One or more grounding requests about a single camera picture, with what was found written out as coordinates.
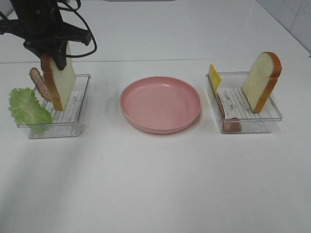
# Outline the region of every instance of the cheese slice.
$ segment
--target cheese slice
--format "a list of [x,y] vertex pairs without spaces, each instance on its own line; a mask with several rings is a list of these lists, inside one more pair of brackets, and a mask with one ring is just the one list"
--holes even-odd
[[209,65],[208,77],[210,83],[212,84],[214,92],[217,93],[217,89],[222,81],[222,78],[220,77],[220,74],[217,72],[213,64]]

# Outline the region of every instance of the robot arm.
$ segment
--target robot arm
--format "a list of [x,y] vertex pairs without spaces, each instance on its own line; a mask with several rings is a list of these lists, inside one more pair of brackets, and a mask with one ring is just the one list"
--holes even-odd
[[[10,0],[18,19],[0,21],[0,34],[11,33],[25,39],[24,47],[39,58],[48,53],[54,59],[59,70],[66,67],[66,57],[82,57],[94,53],[97,45],[88,25],[70,7],[66,0],[60,0],[68,8],[59,7],[57,0]],[[60,10],[74,12],[85,23],[87,30],[65,23]],[[83,55],[66,55],[68,41],[77,41],[89,45],[93,40],[95,49]]]

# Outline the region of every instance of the pink plate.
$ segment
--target pink plate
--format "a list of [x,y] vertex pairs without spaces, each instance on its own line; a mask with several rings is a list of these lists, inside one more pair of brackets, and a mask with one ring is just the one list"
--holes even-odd
[[176,78],[154,76],[130,84],[120,105],[127,120],[150,133],[174,133],[192,124],[200,114],[199,93]]

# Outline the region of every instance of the bread crust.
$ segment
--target bread crust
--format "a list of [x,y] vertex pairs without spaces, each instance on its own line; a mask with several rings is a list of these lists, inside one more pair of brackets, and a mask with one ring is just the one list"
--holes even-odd
[[61,104],[61,99],[56,88],[56,84],[53,78],[53,71],[51,69],[52,57],[46,53],[41,55],[41,69],[43,71],[44,82],[47,85],[49,93],[51,95],[53,107],[56,111],[64,111]]
[[279,76],[281,75],[281,71],[282,71],[282,65],[281,62],[278,58],[278,56],[276,56],[273,52],[264,52],[267,53],[272,61],[273,61],[273,71],[272,74],[269,77],[269,81],[266,85],[266,88],[264,89],[264,91],[262,92],[253,112],[254,113],[259,113],[262,108],[264,107],[267,99],[269,98],[271,92],[273,91]]

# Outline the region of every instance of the plate rim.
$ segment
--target plate rim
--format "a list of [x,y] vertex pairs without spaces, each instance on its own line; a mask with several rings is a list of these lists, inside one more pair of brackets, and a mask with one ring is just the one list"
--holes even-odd
[[[147,80],[147,79],[155,79],[155,78],[165,78],[165,79],[171,79],[171,80],[175,80],[175,81],[178,81],[178,82],[182,82],[182,83],[186,84],[187,86],[189,86],[195,92],[196,96],[199,99],[199,108],[198,108],[197,112],[195,113],[194,117],[190,121],[187,121],[185,124],[182,124],[182,125],[179,125],[179,126],[173,127],[173,128],[153,128],[153,127],[142,125],[141,123],[133,120],[126,113],[126,111],[124,110],[123,105],[122,105],[122,99],[123,99],[125,91],[130,86],[134,85],[135,83],[138,83],[138,82],[141,82],[141,81],[144,81],[144,80]],[[170,133],[176,133],[178,131],[181,131],[181,130],[187,128],[188,126],[190,126],[198,118],[198,116],[200,115],[200,112],[202,110],[202,99],[201,99],[201,96],[200,96],[199,92],[191,84],[189,84],[188,82],[186,82],[184,80],[181,80],[181,79],[178,79],[178,78],[175,78],[175,77],[171,77],[171,76],[150,76],[150,77],[145,77],[145,78],[142,78],[142,79],[139,79],[139,80],[136,80],[136,81],[130,83],[125,89],[123,89],[123,91],[122,91],[122,93],[120,95],[119,103],[120,103],[120,108],[122,110],[122,113],[125,115],[126,119],[133,126],[135,126],[136,128],[138,128],[138,129],[140,129],[142,131],[149,132],[149,133],[155,133],[154,131],[158,131],[159,133],[157,133],[157,134],[169,134],[169,133],[160,133],[160,132],[163,132],[163,131],[170,131]]]

